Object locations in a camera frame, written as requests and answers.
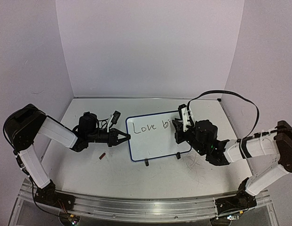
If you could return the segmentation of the blue framed whiteboard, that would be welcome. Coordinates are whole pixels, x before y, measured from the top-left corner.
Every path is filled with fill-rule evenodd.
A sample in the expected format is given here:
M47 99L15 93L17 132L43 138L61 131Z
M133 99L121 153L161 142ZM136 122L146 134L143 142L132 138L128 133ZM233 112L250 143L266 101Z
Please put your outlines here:
M177 111L131 116L126 119L130 158L134 162L152 160L191 151L188 143L177 144L172 120Z

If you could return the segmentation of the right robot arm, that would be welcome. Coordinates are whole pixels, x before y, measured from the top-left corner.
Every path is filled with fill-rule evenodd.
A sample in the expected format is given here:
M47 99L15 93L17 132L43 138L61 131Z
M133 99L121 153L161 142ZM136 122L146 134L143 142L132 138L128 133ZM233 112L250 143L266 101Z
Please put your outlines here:
M194 127L184 127L174 119L175 141L186 142L199 155L214 166L226 166L240 160L259 156L272 157L268 167L244 179L234 196L215 201L217 214L248 210L257 205L256 195L281 177L292 173L292 127L279 121L274 129L258 132L242 139L217 139L217 126L209 120L196 122Z

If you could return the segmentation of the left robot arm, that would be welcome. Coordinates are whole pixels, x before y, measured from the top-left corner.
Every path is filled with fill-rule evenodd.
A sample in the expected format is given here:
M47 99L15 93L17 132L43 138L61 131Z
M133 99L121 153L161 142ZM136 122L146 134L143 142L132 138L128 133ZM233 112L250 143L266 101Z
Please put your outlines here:
M114 147L131 138L130 134L114 128L120 116L121 113L115 111L109 119L100 120L96 114L85 112L78 124L70 129L33 104L28 104L6 119L3 125L4 138L13 148L20 170L35 186L32 197L36 204L71 210L75 202L75 196L56 190L55 183L36 153L36 137L44 135L76 153L93 143Z

